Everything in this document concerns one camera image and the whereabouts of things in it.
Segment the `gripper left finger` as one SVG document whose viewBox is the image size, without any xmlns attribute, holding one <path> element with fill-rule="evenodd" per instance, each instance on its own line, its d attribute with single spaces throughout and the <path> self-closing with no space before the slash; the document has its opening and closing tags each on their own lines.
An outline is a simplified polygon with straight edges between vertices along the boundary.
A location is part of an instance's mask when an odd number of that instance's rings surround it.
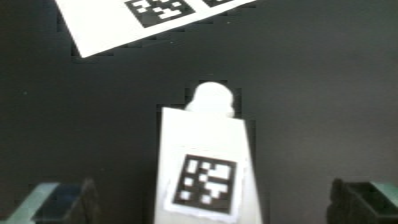
<svg viewBox="0 0 398 224">
<path fill-rule="evenodd" d="M 7 224 L 100 224 L 94 181 L 41 183 L 7 218 Z"/>
</svg>

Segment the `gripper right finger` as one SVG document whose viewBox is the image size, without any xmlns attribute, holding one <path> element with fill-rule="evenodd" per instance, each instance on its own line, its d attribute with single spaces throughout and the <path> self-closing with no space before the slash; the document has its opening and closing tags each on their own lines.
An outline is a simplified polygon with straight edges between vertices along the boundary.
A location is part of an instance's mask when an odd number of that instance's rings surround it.
<svg viewBox="0 0 398 224">
<path fill-rule="evenodd" d="M 327 224 L 398 224 L 398 186 L 336 178 Z"/>
</svg>

